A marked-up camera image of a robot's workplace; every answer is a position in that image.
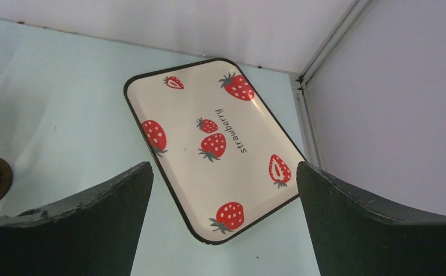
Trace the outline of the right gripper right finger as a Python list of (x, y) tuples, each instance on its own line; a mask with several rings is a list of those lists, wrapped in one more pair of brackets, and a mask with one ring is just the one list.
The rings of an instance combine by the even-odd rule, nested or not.
[(307, 161), (297, 185), (321, 275), (446, 275), (446, 216), (388, 200)]

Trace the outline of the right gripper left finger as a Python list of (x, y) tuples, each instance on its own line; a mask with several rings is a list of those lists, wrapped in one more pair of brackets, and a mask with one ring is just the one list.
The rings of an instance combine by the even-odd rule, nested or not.
[(0, 275), (130, 275), (153, 184), (142, 162), (103, 183), (0, 217)]

